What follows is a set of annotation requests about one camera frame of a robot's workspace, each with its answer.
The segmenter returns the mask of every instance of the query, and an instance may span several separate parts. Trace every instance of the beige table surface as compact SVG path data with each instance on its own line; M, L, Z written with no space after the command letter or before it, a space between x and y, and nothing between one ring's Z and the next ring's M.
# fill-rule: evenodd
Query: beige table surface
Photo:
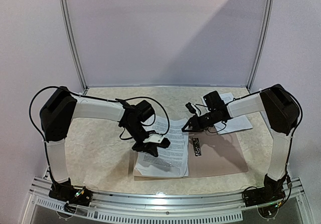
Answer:
M104 87L90 88L87 95L103 98L149 96L158 100L173 120L192 115L185 108L187 102L202 103L201 96L217 90L231 92L234 97L248 94L245 88L221 87ZM156 114L164 117L161 108L149 101ZM249 167L246 173L183 178L150 179L132 174L135 154L133 140L122 141L122 128L108 120L75 119L66 139L67 169L74 185L91 189L139 194L209 194L234 191L248 186L260 186L267 173L272 151L272 136L260 113L247 116L253 129L237 133L244 158Z

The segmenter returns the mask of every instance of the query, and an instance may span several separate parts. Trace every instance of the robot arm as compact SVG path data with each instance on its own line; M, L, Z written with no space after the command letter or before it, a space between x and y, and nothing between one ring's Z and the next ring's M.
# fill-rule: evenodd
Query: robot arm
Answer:
M103 100L90 96L71 95L66 87L59 87L40 110L41 127L45 134L45 145L53 190L49 196L62 201L74 199L74 203L88 205L90 191L85 187L71 185L65 157L65 138L70 124L75 118L106 119L119 122L136 141L135 151L143 151L157 157L157 147L167 148L170 142L155 131L146 131L142 122L152 115L154 109L146 100L137 105L129 105L121 99Z
M277 84L259 93L236 99L225 104L217 91L204 96L209 113L194 115L183 127L183 132L201 132L218 122L226 122L232 118L265 111L272 129L273 150L270 166L264 178L263 189L248 190L246 204L256 205L283 196L283 182L287 179L286 166L293 131L297 127L300 114L297 103L284 88ZM195 111L188 103L190 112Z

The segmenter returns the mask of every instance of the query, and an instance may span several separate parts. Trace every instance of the gray wall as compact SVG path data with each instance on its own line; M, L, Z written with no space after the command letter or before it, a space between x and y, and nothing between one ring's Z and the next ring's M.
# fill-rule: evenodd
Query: gray wall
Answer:
M266 0L68 0L89 86L245 86Z
M44 146L28 118L33 95L47 85L80 91L59 0L0 0L0 223L18 223ZM51 92L39 96L33 113Z
M274 0L252 90L282 84L304 111L290 158L321 223L321 0Z

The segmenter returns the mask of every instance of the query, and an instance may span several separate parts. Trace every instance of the black cable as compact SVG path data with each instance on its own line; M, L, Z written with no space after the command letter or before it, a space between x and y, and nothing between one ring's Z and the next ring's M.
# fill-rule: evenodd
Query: black cable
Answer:
M292 187L290 188L290 190L289 190L289 195L287 195L287 198L286 198L286 200L283 202L282 205L284 205L284 204L290 199L291 191L292 191Z
M170 131L170 118L169 118L165 108L163 107L163 105L161 105L157 100L155 100L155 99L153 99L151 97L138 96L138 97L131 97L131 98L128 98L128 99L124 99L123 101L130 101L130 100L133 100L133 99L140 99L140 98L146 98L146 99L152 100L152 101L156 102L162 108L162 110L164 111L164 114L166 116L168 126L167 126L166 132L164 134L161 134L161 135L166 135Z
M155 121L156 121L156 114L154 114L154 120L153 120L153 122L152 122L150 125L145 125L145 124L143 124L143 123L141 123L141 125L143 125L143 126L145 126L145 127L149 127L149 126L152 126L152 125L155 123Z
M200 115L202 115L202 111L196 106L196 104L195 104L195 108L200 112Z
M245 201L245 199L244 199L244 192L247 191L247 190L250 189L250 188L258 189L258 188L255 187L255 186L249 186L249 187L247 187L245 190L243 190L243 191L242 191L242 199L243 199L244 201Z
M195 105L208 108L207 106L201 105L201 104L198 104L198 103L196 103Z
M121 139L121 140L131 140L131 139L133 139L133 137L128 137L128 138L122 138L121 136L123 135L123 133L125 132L125 128L124 128L124 130L121 132L121 134L119 135L119 138Z
M209 133L211 133L211 134L216 134L216 133L224 130L224 129L226 128L226 123L224 123L223 121L222 121L221 123L224 124L224 128L222 128L222 129L220 129L220 130L218 130L218 131L216 131L216 132L211 132L211 131L209 131L209 128L207 128L206 131L209 132Z

